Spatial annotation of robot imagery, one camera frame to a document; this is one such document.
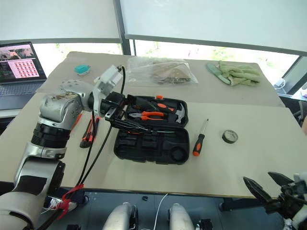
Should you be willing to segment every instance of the orange screwdriver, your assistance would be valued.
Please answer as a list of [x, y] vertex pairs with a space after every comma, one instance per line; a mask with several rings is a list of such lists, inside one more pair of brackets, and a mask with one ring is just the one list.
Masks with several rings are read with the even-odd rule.
[[194, 146], [194, 149], [193, 149], [193, 155], [195, 157], [198, 157], [201, 153], [202, 142], [203, 142], [203, 139], [205, 138], [204, 132], [206, 130], [208, 121], [209, 121], [209, 119], [205, 120], [204, 128], [203, 128], [202, 132], [198, 135], [198, 140], [195, 143], [195, 146]]

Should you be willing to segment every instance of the white wire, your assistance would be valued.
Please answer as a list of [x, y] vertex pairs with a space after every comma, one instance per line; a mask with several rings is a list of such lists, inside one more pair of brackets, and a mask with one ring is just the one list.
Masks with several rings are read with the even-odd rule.
[[157, 133], [174, 133], [174, 131], [152, 131]]
[[162, 201], [164, 200], [164, 198], [168, 195], [168, 193], [165, 194], [165, 196], [161, 199], [160, 203], [159, 203], [159, 206], [158, 206], [158, 210], [157, 210], [157, 214], [155, 215], [155, 221], [154, 221], [154, 227], [153, 227], [153, 230], [155, 230], [155, 226], [157, 224], [157, 218], [158, 218], [158, 213], [159, 213], [159, 209], [160, 209], [160, 205], [162, 203]]
[[281, 86], [281, 87], [279, 87], [279, 88], [274, 88], [275, 90], [281, 89], [281, 88], [283, 88], [283, 87], [286, 85], [285, 79], [282, 78], [282, 81], [283, 81], [283, 86]]
[[55, 208], [59, 203], [61, 203], [62, 200], [58, 199], [58, 198], [52, 198], [50, 201], [50, 207], [49, 208], [44, 208], [46, 209], [45, 211], [41, 212], [41, 214], [44, 214], [48, 211], [50, 211], [51, 209]]

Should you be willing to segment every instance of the screwdriver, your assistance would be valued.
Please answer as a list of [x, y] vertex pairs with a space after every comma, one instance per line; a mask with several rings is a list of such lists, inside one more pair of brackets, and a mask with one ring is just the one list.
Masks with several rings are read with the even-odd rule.
[[163, 103], [157, 103], [157, 102], [153, 102], [153, 104], [158, 108], [159, 111], [161, 112], [165, 112], [165, 113], [169, 113], [169, 114], [174, 114], [176, 113], [176, 109], [175, 108], [171, 108], [169, 106], [167, 106], [166, 104]]
[[205, 120], [204, 128], [203, 128], [202, 132], [198, 135], [198, 140], [195, 143], [195, 146], [194, 146], [194, 149], [193, 149], [193, 155], [195, 157], [198, 157], [201, 153], [202, 142], [203, 142], [203, 139], [205, 138], [204, 132], [206, 130], [208, 121], [209, 121], [209, 119]]

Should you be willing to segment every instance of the red cable tie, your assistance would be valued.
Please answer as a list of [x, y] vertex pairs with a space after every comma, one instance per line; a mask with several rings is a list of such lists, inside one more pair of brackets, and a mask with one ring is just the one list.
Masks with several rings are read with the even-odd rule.
[[80, 185], [77, 185], [75, 186], [74, 188], [72, 188], [70, 191], [68, 191], [67, 193], [65, 193], [63, 196], [62, 196], [62, 202], [59, 203], [57, 205], [57, 208], [60, 208], [60, 209], [63, 209], [63, 212], [62, 214], [59, 216], [58, 219], [61, 219], [63, 216], [65, 216], [65, 214], [68, 212], [68, 208], [69, 208], [69, 202], [71, 202], [70, 199], [66, 199], [66, 196], [70, 193], [73, 193], [74, 191], [77, 191], [77, 190], [80, 190], [80, 189], [83, 189], [84, 187], [84, 184], [80, 184]]

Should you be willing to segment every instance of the table leg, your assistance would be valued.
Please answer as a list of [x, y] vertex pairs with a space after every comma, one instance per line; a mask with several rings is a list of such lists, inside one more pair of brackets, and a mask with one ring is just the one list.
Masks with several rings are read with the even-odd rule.
[[231, 211], [242, 208], [260, 207], [262, 204], [257, 199], [242, 198], [233, 200], [232, 198], [223, 198], [224, 202], [219, 204], [219, 210], [221, 212]]

